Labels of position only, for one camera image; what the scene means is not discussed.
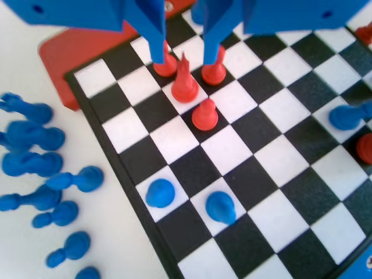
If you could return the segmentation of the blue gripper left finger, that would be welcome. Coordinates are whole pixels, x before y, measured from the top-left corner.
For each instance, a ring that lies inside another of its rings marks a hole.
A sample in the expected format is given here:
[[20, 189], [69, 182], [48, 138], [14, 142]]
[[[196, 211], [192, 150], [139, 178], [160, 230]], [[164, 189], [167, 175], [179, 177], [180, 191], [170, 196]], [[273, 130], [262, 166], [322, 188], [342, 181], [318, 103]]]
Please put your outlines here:
[[153, 63], [164, 63], [165, 1], [124, 1], [123, 19], [148, 41]]

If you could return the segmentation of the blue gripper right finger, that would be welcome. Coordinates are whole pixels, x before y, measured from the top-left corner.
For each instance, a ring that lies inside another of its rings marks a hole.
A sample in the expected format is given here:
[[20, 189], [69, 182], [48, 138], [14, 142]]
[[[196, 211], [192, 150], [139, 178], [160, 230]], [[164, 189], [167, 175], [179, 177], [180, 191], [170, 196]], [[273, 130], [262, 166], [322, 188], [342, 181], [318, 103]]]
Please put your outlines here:
[[240, 0], [205, 1], [203, 41], [203, 64], [216, 63], [220, 44], [242, 22], [242, 3]]

